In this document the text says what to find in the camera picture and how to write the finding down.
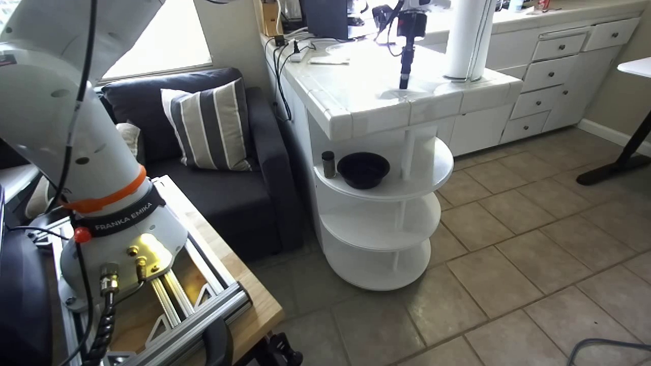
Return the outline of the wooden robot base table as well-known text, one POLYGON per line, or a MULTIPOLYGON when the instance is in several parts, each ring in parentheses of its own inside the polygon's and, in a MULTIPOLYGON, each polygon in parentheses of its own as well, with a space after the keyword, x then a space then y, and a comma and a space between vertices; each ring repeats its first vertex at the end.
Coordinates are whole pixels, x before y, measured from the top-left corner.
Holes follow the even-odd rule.
POLYGON ((169 178, 155 181, 184 228, 173 267, 118 302, 105 360, 115 366, 244 366, 282 319, 278 301, 169 178))

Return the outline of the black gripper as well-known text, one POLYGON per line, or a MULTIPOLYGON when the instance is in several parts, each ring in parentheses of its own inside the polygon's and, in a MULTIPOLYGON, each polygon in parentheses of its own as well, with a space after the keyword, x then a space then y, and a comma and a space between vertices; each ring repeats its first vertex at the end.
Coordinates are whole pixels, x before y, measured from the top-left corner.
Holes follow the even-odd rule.
POLYGON ((399 36, 406 36, 406 42, 400 50, 400 74, 399 74, 399 89, 408 87, 411 78, 411 64, 412 64, 412 53, 414 53, 414 36, 424 35, 426 13, 417 10, 402 10, 399 13, 399 36))

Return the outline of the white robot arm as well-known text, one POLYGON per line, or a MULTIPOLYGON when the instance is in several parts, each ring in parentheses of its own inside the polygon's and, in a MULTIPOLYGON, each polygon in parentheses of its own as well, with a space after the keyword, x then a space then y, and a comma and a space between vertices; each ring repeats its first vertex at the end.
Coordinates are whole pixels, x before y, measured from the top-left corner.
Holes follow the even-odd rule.
MULTIPOLYGON (((84 299, 99 301, 99 272, 115 264, 122 286, 139 286, 125 250, 141 234, 162 242, 176 256, 187 230, 157 193, 146 167, 127 150, 93 83, 141 36, 165 0, 20 0, 1 31, 0 134, 37 164, 63 195, 70 226, 90 232, 81 239, 86 264, 70 243, 59 256, 63 282, 84 299)), ((256 157, 251 170, 270 193, 270 213, 236 215, 231 247, 244 258, 264 258, 301 246, 299 200, 277 117, 261 89, 234 83, 234 115, 242 126, 242 152, 256 157)))

